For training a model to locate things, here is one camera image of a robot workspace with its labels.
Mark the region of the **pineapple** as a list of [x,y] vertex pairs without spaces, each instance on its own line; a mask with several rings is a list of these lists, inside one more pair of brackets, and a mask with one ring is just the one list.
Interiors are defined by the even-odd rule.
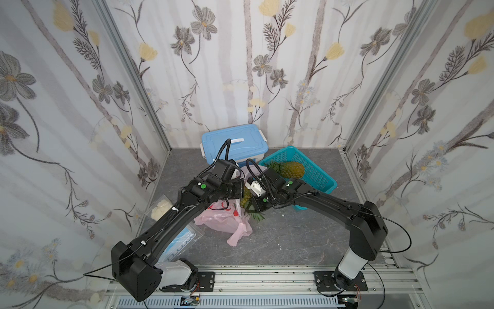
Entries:
[[252,202],[252,193],[246,187],[243,187],[243,197],[240,200],[240,205],[244,209],[245,213],[255,221],[263,221],[265,217],[255,210]]
[[301,179],[305,174],[305,167],[299,162],[275,162],[267,165],[283,178]]

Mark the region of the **pink printed plastic bag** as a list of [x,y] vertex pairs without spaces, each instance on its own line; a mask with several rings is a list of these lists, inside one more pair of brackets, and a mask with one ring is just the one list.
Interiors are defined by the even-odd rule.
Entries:
[[231,247],[236,247],[243,237],[253,233],[249,223],[250,216],[240,205],[240,200],[220,200],[210,205],[194,219],[197,226],[206,227],[223,233],[229,233],[226,241]]

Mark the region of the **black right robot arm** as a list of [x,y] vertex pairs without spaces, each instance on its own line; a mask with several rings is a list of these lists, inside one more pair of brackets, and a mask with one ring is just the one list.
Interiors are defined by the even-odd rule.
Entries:
[[388,229],[377,206],[349,202],[321,192],[301,179],[285,179],[268,168],[247,178],[245,187],[252,194],[256,212],[298,205],[327,216],[349,231],[349,248],[331,275],[337,291],[355,286],[361,270],[380,253]]

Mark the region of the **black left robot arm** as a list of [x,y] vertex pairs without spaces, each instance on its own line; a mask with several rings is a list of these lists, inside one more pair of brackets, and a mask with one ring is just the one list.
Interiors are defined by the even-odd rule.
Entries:
[[111,250],[111,273],[137,301],[147,299],[159,286],[163,270],[155,267],[177,235],[211,204],[243,197],[244,177],[234,160],[218,159],[211,168],[178,191],[176,203],[154,225],[129,243]]

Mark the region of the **pineapple front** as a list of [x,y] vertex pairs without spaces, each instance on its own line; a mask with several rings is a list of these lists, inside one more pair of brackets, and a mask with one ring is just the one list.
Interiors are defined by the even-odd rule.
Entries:
[[245,213],[255,221],[263,221],[265,217],[255,210],[252,202],[252,193],[246,187],[243,187],[243,197],[240,200],[240,205],[244,209]]

